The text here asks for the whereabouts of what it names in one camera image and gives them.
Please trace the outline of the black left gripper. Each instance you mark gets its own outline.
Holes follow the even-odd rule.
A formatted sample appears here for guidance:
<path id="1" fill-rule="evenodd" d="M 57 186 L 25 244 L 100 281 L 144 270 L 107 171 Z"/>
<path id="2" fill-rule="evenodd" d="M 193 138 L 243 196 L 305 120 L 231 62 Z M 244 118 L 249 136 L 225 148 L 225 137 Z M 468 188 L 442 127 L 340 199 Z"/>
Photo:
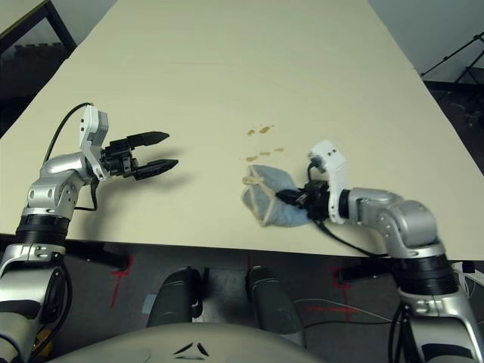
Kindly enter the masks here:
<path id="1" fill-rule="evenodd" d="M 178 165 L 178 160 L 155 160 L 137 167 L 132 151 L 136 147 L 158 144 L 169 137 L 165 132 L 143 132 L 111 141 L 101 152 L 101 164 L 109 176 L 133 176 L 143 180 L 168 172 Z"/>

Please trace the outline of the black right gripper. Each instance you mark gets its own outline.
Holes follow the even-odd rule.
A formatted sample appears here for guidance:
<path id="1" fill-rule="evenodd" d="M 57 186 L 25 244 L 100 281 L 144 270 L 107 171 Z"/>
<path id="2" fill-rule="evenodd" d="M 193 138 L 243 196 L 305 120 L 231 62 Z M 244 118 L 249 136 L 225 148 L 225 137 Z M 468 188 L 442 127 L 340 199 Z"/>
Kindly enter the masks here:
<path id="1" fill-rule="evenodd" d="M 276 193 L 276 197 L 284 203 L 298 203 L 298 199 L 304 196 L 302 207 L 312 220 L 329 218 L 329 195 L 329 185 L 324 180 L 308 181 L 301 190 L 284 189 Z"/>

